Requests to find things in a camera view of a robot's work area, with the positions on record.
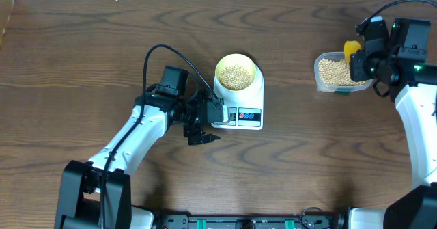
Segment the yellow measuring scoop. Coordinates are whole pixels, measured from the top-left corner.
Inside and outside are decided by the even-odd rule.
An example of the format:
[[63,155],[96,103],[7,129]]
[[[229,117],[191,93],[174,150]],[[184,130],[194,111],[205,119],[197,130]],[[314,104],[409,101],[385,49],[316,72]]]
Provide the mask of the yellow measuring scoop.
[[361,44],[358,41],[346,41],[343,46],[343,52],[345,61],[349,64],[351,61],[351,55],[362,49]]

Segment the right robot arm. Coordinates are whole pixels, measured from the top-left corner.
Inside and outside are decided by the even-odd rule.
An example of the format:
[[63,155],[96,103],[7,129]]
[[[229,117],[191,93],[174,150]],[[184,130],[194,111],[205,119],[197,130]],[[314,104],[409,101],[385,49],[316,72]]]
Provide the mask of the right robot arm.
[[406,133],[412,167],[412,189],[382,210],[351,208],[346,228],[436,227],[436,65],[426,62],[431,24],[371,17],[357,26],[365,43],[350,56],[353,81],[372,79],[387,85]]

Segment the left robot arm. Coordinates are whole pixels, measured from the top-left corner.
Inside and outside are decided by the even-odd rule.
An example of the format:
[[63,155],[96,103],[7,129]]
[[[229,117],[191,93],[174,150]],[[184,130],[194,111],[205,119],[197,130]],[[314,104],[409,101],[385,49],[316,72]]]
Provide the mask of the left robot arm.
[[154,145],[176,124],[190,145],[213,142],[207,124],[226,122],[222,98],[204,89],[183,98],[181,89],[157,83],[136,98],[127,123],[86,162],[72,160],[64,168],[55,228],[152,228],[154,214],[131,202],[131,178]]

